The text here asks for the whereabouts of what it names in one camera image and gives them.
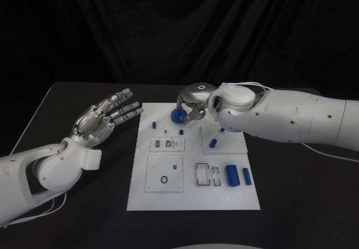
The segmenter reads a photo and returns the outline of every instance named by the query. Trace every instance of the table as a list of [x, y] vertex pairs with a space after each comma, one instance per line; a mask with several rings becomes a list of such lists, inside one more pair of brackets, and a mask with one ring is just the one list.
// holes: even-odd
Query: table
[[[134, 92], [131, 102], [174, 102], [183, 89], [56, 82], [14, 153], [59, 143], [86, 107], [126, 87]], [[289, 90], [320, 94], [312, 89]], [[262, 248], [359, 248], [359, 165], [314, 153], [299, 144], [271, 142], [246, 134], [260, 211], [126, 212], [136, 128], [134, 118], [98, 146], [100, 168], [83, 171], [61, 209], [0, 230], [1, 249], [174, 248], [204, 243]], [[341, 148], [312, 148], [359, 158], [354, 151]]]

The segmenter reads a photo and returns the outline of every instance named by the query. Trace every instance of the robotic arm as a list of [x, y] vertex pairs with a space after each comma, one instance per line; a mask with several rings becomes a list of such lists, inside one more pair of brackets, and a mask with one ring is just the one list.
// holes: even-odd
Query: robotic arm
[[193, 108], [180, 121], [198, 120], [204, 108], [230, 132], [282, 143], [317, 143], [359, 151], [359, 101], [337, 100], [309, 93], [266, 90], [255, 94], [243, 85], [223, 83], [216, 89], [194, 83], [178, 93], [177, 110]]
[[[131, 96], [125, 89], [92, 105], [59, 144], [0, 158], [0, 227], [70, 189], [82, 169], [98, 169], [100, 150], [93, 147], [105, 141], [113, 127], [142, 112], [138, 102], [116, 108]], [[46, 189], [38, 193], [31, 193], [27, 183], [25, 167], [31, 163], [33, 174]]]

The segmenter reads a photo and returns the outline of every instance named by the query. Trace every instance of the blue object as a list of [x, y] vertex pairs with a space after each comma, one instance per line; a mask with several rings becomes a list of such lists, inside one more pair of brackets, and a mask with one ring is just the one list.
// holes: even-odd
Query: blue object
[[249, 171], [247, 171], [246, 168], [243, 168], [243, 175], [245, 175], [245, 183], [246, 183], [246, 185], [252, 185]]
[[174, 109], [170, 113], [170, 118], [174, 123], [183, 123], [184, 121], [180, 120], [180, 117], [187, 115], [187, 112], [183, 109]]
[[226, 177], [227, 177], [227, 185], [230, 187], [236, 187], [240, 185], [234, 165], [226, 165]]
[[211, 139], [211, 142], [209, 144], [209, 147], [213, 148], [214, 147], [214, 144], [216, 144], [216, 139]]

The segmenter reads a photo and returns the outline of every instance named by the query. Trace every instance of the white platform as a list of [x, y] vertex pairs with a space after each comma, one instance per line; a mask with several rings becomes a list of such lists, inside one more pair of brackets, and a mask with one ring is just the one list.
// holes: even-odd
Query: white platform
[[[240, 154], [233, 154], [233, 152], [203, 153], [201, 126], [211, 125], [213, 132], [220, 129], [213, 117], [207, 114], [201, 121], [178, 124], [170, 119], [170, 112], [175, 108], [174, 103], [142, 103], [142, 108], [126, 210], [259, 210], [250, 166], [243, 152], [246, 151], [246, 146], [240, 145], [240, 150], [237, 151]], [[243, 140], [240, 133], [224, 134], [224, 136], [221, 137], [224, 137], [226, 143], [233, 145]], [[184, 151], [149, 152], [151, 137], [183, 137]], [[145, 192], [149, 155], [181, 156], [181, 192]], [[210, 186], [196, 185], [196, 163], [207, 163], [210, 171], [211, 168], [219, 168], [220, 186], [213, 186], [211, 184]], [[224, 166], [229, 164], [234, 164], [237, 168], [240, 181], [237, 187], [227, 186]], [[252, 185], [249, 186], [245, 185], [242, 168], [249, 170], [252, 179]]]

